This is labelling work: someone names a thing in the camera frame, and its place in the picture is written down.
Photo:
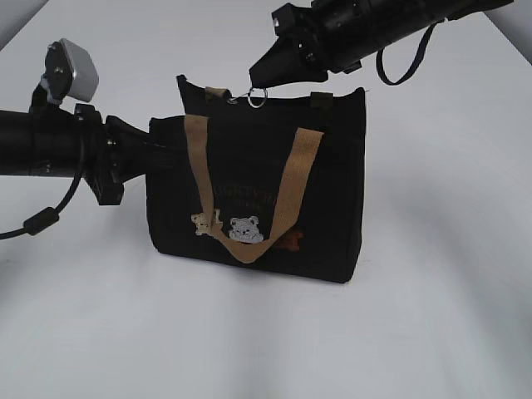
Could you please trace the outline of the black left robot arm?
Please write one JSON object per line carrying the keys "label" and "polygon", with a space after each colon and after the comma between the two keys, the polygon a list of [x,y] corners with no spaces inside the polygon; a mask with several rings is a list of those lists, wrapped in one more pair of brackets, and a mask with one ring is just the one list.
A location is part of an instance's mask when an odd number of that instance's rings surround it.
{"label": "black left robot arm", "polygon": [[1,113],[1,173],[72,177],[79,173],[98,204],[119,205],[124,184],[138,176],[170,170],[185,149],[161,144],[149,133],[94,106],[57,106]]}

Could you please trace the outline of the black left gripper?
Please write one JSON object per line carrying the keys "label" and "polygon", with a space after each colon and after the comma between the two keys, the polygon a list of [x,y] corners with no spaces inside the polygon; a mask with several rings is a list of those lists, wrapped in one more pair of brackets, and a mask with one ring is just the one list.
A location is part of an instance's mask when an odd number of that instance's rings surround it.
{"label": "black left gripper", "polygon": [[144,132],[87,104],[76,104],[74,115],[86,140],[84,179],[99,205],[121,204],[125,182],[172,170],[185,158],[181,131]]}

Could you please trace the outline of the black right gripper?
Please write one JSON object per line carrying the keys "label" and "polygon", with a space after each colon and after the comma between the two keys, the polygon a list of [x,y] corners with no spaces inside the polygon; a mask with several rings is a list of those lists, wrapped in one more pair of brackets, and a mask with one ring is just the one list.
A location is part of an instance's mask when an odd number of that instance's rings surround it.
{"label": "black right gripper", "polygon": [[249,68],[253,88],[325,82],[357,70],[374,53],[371,1],[286,3],[272,12],[278,40]]}

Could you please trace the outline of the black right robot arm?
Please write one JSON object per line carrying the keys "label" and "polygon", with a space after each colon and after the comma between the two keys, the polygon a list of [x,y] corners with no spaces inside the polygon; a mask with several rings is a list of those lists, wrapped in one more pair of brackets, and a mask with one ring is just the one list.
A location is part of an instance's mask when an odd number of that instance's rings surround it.
{"label": "black right robot arm", "polygon": [[[435,27],[473,13],[491,11],[508,1],[313,1],[309,7],[286,3],[272,14],[277,39],[249,69],[252,86],[268,89],[299,82],[325,82],[329,74],[352,73],[362,59],[377,57],[377,74],[391,86],[410,79],[420,66]],[[423,31],[405,75],[390,80],[383,51]]]}

